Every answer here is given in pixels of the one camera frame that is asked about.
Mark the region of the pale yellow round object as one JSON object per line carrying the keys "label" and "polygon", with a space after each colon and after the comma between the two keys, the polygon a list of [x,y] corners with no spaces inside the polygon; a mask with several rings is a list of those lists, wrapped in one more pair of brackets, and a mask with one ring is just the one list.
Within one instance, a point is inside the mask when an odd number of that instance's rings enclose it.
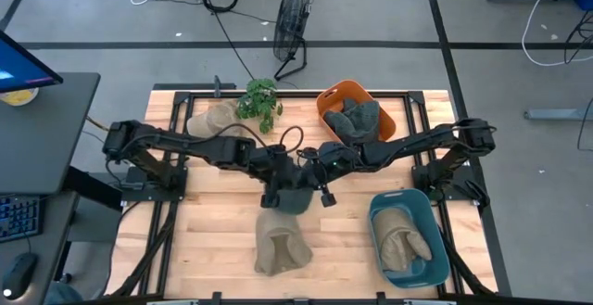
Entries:
{"label": "pale yellow round object", "polygon": [[24,89],[12,92],[0,93],[0,101],[8,104],[12,107],[20,107],[29,104],[32,100],[38,96],[39,89]]}

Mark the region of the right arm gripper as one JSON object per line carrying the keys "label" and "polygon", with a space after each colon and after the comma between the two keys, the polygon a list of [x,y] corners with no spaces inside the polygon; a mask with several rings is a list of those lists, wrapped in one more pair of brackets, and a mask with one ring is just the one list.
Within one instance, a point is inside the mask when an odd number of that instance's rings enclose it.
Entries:
{"label": "right arm gripper", "polygon": [[[324,207],[332,207],[336,204],[334,194],[330,192],[328,184],[354,171],[359,161],[359,154],[351,148],[339,143],[323,143],[319,150],[319,163],[315,160],[308,160],[303,166],[303,176],[307,181],[303,187],[322,191],[322,204]],[[318,178],[319,167],[321,166],[321,179]]]}

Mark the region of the orange plastic basket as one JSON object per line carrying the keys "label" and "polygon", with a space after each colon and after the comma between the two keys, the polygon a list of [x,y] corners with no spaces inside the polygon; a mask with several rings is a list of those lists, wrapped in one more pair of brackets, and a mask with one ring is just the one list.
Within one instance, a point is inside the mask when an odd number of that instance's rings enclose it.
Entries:
{"label": "orange plastic basket", "polygon": [[[341,139],[323,118],[327,111],[341,112],[344,109],[344,99],[350,98],[357,103],[377,101],[362,85],[353,80],[343,80],[317,96],[316,106],[319,113],[321,126],[329,133],[334,141],[341,142]],[[379,105],[379,140],[387,141],[397,130],[394,120]]]}

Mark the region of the blue plastic basket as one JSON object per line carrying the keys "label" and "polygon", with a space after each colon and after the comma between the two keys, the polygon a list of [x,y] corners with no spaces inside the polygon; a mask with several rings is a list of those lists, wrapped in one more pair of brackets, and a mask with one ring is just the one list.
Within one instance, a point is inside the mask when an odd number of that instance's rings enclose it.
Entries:
{"label": "blue plastic basket", "polygon": [[[405,272],[391,272],[383,268],[372,219],[383,209],[400,208],[411,217],[415,226],[429,245],[433,258],[425,261],[418,257]],[[417,189],[404,189],[379,194],[369,208],[369,225],[378,269],[385,280],[398,288],[417,288],[443,284],[449,275],[449,261],[438,223],[428,197]]]}

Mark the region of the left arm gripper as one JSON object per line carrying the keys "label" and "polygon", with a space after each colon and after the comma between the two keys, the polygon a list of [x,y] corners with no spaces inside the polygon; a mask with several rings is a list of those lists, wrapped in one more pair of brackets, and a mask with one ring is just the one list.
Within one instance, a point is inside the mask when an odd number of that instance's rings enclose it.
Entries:
{"label": "left arm gripper", "polygon": [[281,154],[284,152],[279,146],[270,146],[266,148],[268,154],[268,164],[263,172],[264,193],[260,198],[260,206],[264,209],[276,208],[279,205],[278,190],[281,194],[298,194],[306,191],[306,188],[298,183],[303,175],[303,168],[293,159],[287,159],[283,166],[284,176],[282,179],[282,165],[284,158]]}

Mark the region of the computer monitor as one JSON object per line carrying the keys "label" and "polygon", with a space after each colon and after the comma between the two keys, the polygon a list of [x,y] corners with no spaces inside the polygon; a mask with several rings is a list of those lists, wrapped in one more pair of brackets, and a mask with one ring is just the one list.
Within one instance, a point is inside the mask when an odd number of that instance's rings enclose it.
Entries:
{"label": "computer monitor", "polygon": [[63,83],[63,78],[0,31],[0,93]]}

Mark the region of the dark grey desk surface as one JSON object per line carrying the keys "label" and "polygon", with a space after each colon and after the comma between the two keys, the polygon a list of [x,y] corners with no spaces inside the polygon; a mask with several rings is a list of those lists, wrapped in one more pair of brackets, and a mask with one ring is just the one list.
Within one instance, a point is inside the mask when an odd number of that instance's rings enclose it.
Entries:
{"label": "dark grey desk surface", "polygon": [[[42,305],[50,283],[54,280],[63,247],[67,241],[69,224],[78,204],[73,192],[47,196],[44,204],[43,231],[39,235],[0,243],[0,305]],[[29,252],[37,256],[32,278],[23,294],[7,299],[3,294],[3,277],[15,258]]]}

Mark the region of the green leafy plant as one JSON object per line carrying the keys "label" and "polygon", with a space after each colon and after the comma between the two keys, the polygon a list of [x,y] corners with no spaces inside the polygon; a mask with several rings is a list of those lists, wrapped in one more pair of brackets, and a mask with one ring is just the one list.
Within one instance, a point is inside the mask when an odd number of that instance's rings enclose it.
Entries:
{"label": "green leafy plant", "polygon": [[239,119],[257,119],[259,131],[269,133],[275,119],[284,112],[283,104],[278,100],[277,87],[273,80],[255,79],[246,86],[246,92],[237,99],[236,114]]}

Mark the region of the beige cap hat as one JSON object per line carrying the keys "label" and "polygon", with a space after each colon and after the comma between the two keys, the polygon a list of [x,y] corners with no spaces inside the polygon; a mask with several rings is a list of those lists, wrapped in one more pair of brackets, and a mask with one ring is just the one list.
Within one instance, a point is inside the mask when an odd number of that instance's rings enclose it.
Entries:
{"label": "beige cap hat", "polygon": [[234,100],[211,105],[207,111],[195,115],[187,121],[187,132],[192,136],[208,138],[228,125],[239,123],[236,111],[237,104]]}
{"label": "beige cap hat", "polygon": [[372,219],[372,227],[385,270],[405,272],[418,257],[425,261],[433,258],[429,245],[405,210],[380,210]]}
{"label": "beige cap hat", "polygon": [[278,210],[264,210],[256,220],[254,270],[267,276],[301,269],[312,260],[297,217]]}

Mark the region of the black floor fan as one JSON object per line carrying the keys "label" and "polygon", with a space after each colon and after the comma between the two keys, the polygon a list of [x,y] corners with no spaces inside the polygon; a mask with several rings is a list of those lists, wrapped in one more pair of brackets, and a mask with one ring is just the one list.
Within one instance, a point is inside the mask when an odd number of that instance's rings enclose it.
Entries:
{"label": "black floor fan", "polygon": [[[282,66],[274,74],[274,79],[281,79],[306,68],[307,41],[304,31],[310,14],[311,0],[282,0],[275,23],[273,37],[273,54],[282,62]],[[296,60],[298,50],[302,50],[303,60],[300,67],[283,73],[287,64]]]}

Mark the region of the black desk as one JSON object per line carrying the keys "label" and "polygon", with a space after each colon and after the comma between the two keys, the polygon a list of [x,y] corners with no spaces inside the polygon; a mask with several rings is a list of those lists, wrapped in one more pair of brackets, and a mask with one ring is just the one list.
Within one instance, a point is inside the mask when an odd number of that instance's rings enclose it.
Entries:
{"label": "black desk", "polygon": [[71,72],[19,107],[0,101],[0,196],[61,190],[101,76]]}

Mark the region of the black aluminium rig frame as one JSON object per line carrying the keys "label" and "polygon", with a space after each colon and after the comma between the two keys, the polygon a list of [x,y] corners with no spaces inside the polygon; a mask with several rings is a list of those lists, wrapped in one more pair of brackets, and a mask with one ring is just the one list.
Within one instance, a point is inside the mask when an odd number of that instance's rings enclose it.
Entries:
{"label": "black aluminium rig frame", "polygon": [[[320,91],[283,90],[283,115],[264,142],[276,143],[292,125],[302,127],[303,146],[318,147],[329,141],[316,107]],[[448,92],[424,91],[427,110],[411,98],[379,96],[380,104],[395,121],[395,138],[409,135],[407,116],[420,131],[421,113],[428,125],[453,122]],[[230,299],[371,299],[385,292],[390,299],[438,296],[438,290],[470,292],[460,277],[450,275],[442,286],[397,288],[381,275],[372,247],[368,211],[372,198],[386,191],[411,187],[413,157],[395,161],[375,173],[351,173],[329,184],[337,203],[324,208],[316,193],[309,209],[297,216],[312,250],[304,268],[267,276],[256,273],[255,223],[262,186],[239,172],[222,171],[201,159],[189,159],[187,193],[179,204],[171,240],[168,266],[160,269],[163,250],[154,260],[146,290],[164,286],[168,299],[210,299],[221,292]]]}

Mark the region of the black computer mouse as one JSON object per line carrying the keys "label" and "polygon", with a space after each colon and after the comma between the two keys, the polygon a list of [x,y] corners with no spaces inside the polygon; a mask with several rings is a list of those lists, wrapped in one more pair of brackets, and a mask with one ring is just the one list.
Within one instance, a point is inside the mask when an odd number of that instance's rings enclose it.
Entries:
{"label": "black computer mouse", "polygon": [[9,265],[2,279],[2,295],[5,299],[19,299],[27,291],[36,267],[37,255],[30,252],[19,254]]}

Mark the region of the black keyboard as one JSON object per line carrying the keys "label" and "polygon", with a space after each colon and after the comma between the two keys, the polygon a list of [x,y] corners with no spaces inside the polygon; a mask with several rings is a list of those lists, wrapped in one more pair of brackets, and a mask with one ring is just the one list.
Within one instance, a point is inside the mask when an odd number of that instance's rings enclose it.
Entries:
{"label": "black keyboard", "polygon": [[41,197],[0,197],[0,243],[39,235],[43,228],[44,202]]}

